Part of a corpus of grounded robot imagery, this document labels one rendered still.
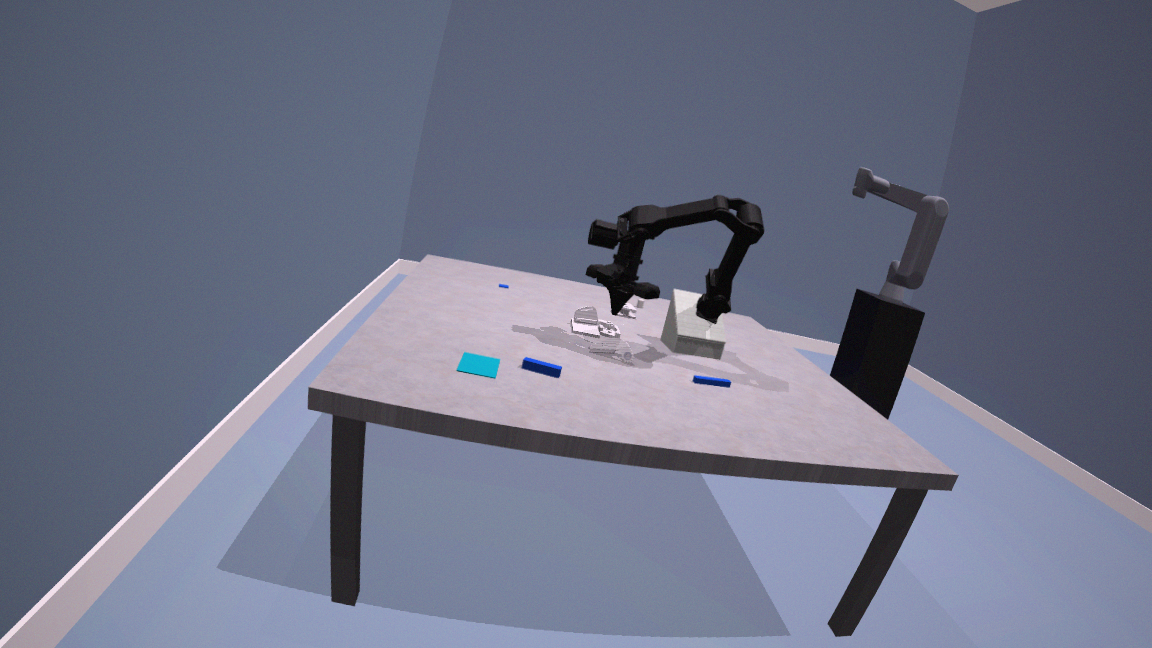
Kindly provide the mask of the teal flat rectangular plate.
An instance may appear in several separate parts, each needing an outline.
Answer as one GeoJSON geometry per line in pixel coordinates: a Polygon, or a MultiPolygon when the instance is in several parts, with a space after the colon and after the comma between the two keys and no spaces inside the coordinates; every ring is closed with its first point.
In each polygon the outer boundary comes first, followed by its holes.
{"type": "Polygon", "coordinates": [[[458,362],[458,372],[469,372],[488,378],[497,378],[500,359],[484,357],[464,352],[458,362]]]}

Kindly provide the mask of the blue rectangular block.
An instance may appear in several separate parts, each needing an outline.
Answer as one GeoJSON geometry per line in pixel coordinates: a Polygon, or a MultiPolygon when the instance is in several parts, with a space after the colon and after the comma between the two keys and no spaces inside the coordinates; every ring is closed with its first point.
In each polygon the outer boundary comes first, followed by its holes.
{"type": "Polygon", "coordinates": [[[727,387],[727,389],[730,389],[732,385],[732,382],[728,379],[721,379],[715,377],[702,377],[702,376],[694,376],[694,383],[695,384],[700,383],[700,384],[727,387]]]}
{"type": "Polygon", "coordinates": [[[531,359],[531,357],[524,357],[523,362],[522,362],[521,369],[524,369],[524,370],[528,370],[528,371],[531,371],[531,372],[539,372],[539,374],[547,375],[547,376],[554,377],[554,378],[559,378],[560,374],[561,374],[561,370],[562,370],[562,367],[561,366],[553,366],[553,364],[550,364],[550,363],[546,363],[546,362],[541,362],[541,361],[538,361],[538,360],[535,360],[535,359],[531,359]]]}

